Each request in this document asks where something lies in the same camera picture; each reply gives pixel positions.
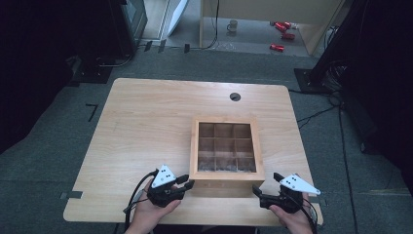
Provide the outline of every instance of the wooden table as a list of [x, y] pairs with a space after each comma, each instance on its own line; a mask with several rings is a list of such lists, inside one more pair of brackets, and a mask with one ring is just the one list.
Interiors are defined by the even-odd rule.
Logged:
[[[231, 93], [241, 95], [232, 101]], [[284, 86], [146, 79], [117, 79], [110, 91], [64, 211], [68, 221], [123, 222], [137, 183], [166, 164], [189, 174], [194, 116], [255, 117], [266, 175], [264, 193], [278, 195], [273, 173], [298, 173], [313, 183], [297, 123]], [[322, 215], [319, 205], [315, 204]], [[280, 225], [259, 207], [252, 192], [242, 198], [210, 198], [189, 190], [161, 223]]]
[[[307, 52], [312, 55], [345, 0], [219, 0], [220, 18], [236, 20], [287, 21], [299, 23]], [[204, 18], [216, 17], [218, 0], [201, 0], [200, 47]]]

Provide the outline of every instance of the grid compartment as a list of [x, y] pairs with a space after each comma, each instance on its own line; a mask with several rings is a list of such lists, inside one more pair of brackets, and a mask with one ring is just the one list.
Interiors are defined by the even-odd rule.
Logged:
[[200, 123], [198, 171], [255, 173], [249, 124]]

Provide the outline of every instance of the gray carpet floor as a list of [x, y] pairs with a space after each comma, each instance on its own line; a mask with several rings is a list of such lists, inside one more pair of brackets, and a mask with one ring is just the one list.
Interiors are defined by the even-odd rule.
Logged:
[[[312, 68], [316, 63], [309, 57], [139, 49], [130, 62], [113, 69], [107, 84], [65, 87], [29, 136], [0, 157], [0, 233], [113, 233], [115, 223], [65, 221], [67, 201], [60, 194], [73, 187], [116, 78], [276, 84], [298, 90], [293, 68]], [[290, 95], [297, 120], [331, 106], [330, 97]], [[98, 105], [92, 119], [94, 108], [88, 104]], [[399, 170], [381, 155], [360, 153], [345, 109], [333, 108], [312, 118], [300, 133], [315, 186], [322, 192], [324, 225], [319, 233], [412, 232], [413, 200]], [[259, 228], [262, 234], [288, 233], [281, 227]]]

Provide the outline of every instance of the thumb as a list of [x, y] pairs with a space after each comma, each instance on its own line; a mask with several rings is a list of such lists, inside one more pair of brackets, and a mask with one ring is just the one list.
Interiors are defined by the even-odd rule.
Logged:
[[286, 212], [277, 205], [270, 206], [270, 210], [279, 218], [283, 218], [286, 215]]

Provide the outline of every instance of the power cord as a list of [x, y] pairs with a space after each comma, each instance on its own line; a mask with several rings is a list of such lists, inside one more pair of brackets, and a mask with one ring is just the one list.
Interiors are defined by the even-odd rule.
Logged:
[[218, 15], [219, 15], [219, 0], [218, 0], [218, 3], [216, 4], [215, 26], [212, 24], [212, 27], [215, 28], [215, 37], [213, 38], [209, 46], [207, 46], [206, 48], [201, 48], [201, 50], [207, 50], [211, 48], [213, 45], [215, 45], [216, 41], [218, 40]]
[[310, 211], [314, 212], [316, 220], [314, 220], [314, 219], [313, 220], [314, 220], [315, 224], [317, 225], [319, 223], [319, 215], [317, 214], [316, 208], [314, 208], [313, 204], [311, 204], [311, 202], [309, 200], [304, 199], [304, 198], [303, 198], [303, 200], [306, 201], [310, 205]]
[[328, 36], [328, 40], [327, 40], [327, 33], [325, 33], [325, 35], [324, 35], [324, 50], [330, 44], [331, 40], [333, 39], [333, 37], [337, 33], [338, 28], [339, 28], [338, 26], [330, 27], [330, 30], [332, 30], [332, 31], [331, 31], [330, 35]]
[[342, 121], [342, 118], [341, 118], [341, 108], [338, 109], [338, 119], [339, 119], [339, 122], [340, 122], [340, 134], [341, 134], [341, 141], [342, 141], [342, 145], [343, 145], [343, 159], [344, 159], [344, 166], [345, 166], [345, 169], [346, 169], [347, 184], [349, 185], [349, 195], [350, 195], [350, 202], [351, 202], [351, 205], [352, 205], [353, 222], [355, 224], [355, 234], [358, 234], [356, 208], [355, 208], [355, 201], [353, 199], [352, 182], [350, 181], [349, 165], [348, 165], [348, 162], [347, 162], [346, 142], [345, 142], [345, 139], [344, 139], [343, 121]]
[[362, 17], [361, 17], [361, 23], [360, 23], [360, 31], [359, 31], [358, 40], [357, 40], [357, 49], [359, 49], [359, 48], [360, 48], [360, 45], [361, 45], [361, 36], [362, 36], [362, 29], [363, 29], [363, 27], [364, 27], [365, 12], [367, 11], [368, 4], [369, 4], [369, 3], [370, 3], [370, 0], [367, 0], [367, 1], [365, 2], [364, 10], [362, 11]]
[[328, 107], [328, 108], [326, 108], [326, 109], [324, 109], [324, 110], [322, 110], [322, 111], [319, 111], [319, 112], [317, 112], [317, 113], [315, 113], [315, 114], [313, 114], [313, 115], [311, 115], [311, 116], [309, 116], [309, 117], [306, 117], [306, 118], [302, 118], [302, 119], [300, 119], [300, 120], [297, 120], [297, 124], [300, 123], [300, 122], [302, 122], [302, 121], [307, 120], [307, 121], [306, 121], [303, 125], [301, 125], [298, 129], [301, 129], [301, 128], [303, 128], [305, 125], [307, 125], [312, 118], [317, 117], [317, 116], [321, 115], [322, 113], [328, 112], [328, 111], [334, 109], [335, 107], [339, 107], [339, 106], [341, 105], [341, 99], [340, 99], [339, 97], [337, 97], [337, 96], [334, 95], [335, 93], [337, 93], [336, 91], [331, 92], [331, 93], [328, 94], [328, 95], [327, 95], [327, 94], [307, 94], [307, 93], [302, 93], [302, 92], [295, 91], [295, 90], [290, 90], [290, 89], [288, 89], [288, 91], [289, 91], [289, 92], [292, 92], [292, 93], [300, 94], [300, 95], [321, 95], [321, 96], [324, 96], [324, 97], [328, 97], [328, 101], [329, 101], [330, 104], [332, 105], [332, 106], [330, 106], [330, 107]]
[[125, 216], [125, 232], [128, 230], [130, 223], [131, 223], [131, 210], [134, 208], [134, 204], [133, 202], [133, 198], [136, 195], [137, 190], [139, 189], [139, 187], [142, 185], [143, 181], [146, 180], [146, 178], [148, 178], [149, 176], [155, 176], [158, 173], [158, 170], [155, 170], [152, 173], [149, 173], [148, 175], [146, 175], [143, 179], [140, 180], [139, 184], [136, 186], [136, 188], [134, 189], [130, 201], [128, 202], [128, 207], [124, 210], [126, 216]]
[[119, 66], [125, 65], [125, 64], [128, 63], [130, 60], [131, 60], [131, 56], [128, 56], [128, 58], [127, 58], [124, 62], [122, 62], [122, 63], [118, 63], [118, 64], [108, 64], [108, 65], [106, 65], [106, 64], [99, 64], [98, 66], [100, 66], [100, 67], [119, 67]]
[[[284, 192], [282, 192], [282, 191], [281, 191], [281, 194], [282, 194], [283, 196], [285, 196], [286, 198], [288, 198], [289, 200], [291, 200], [293, 203], [295, 203], [295, 205], [297, 205], [297, 206], [300, 208], [300, 210], [304, 213], [304, 215], [306, 216], [306, 218], [309, 220], [310, 227], [311, 227], [311, 229], [312, 229], [312, 231], [313, 231], [313, 234], [317, 234], [317, 222], [318, 222], [317, 219], [318, 219], [318, 216], [317, 216], [316, 210], [314, 210], [314, 212], [315, 212], [315, 214], [316, 214], [316, 220], [313, 220], [313, 219], [311, 218], [311, 216], [307, 213], [307, 211], [304, 210], [302, 204], [299, 204], [293, 197], [289, 196], [288, 194], [286, 194], [286, 193], [284, 193]], [[311, 209], [313, 209], [313, 208], [314, 208], [313, 205], [312, 205], [309, 201], [307, 201], [307, 202], [310, 204]]]
[[116, 223], [115, 229], [113, 230], [112, 234], [118, 234], [119, 223]]

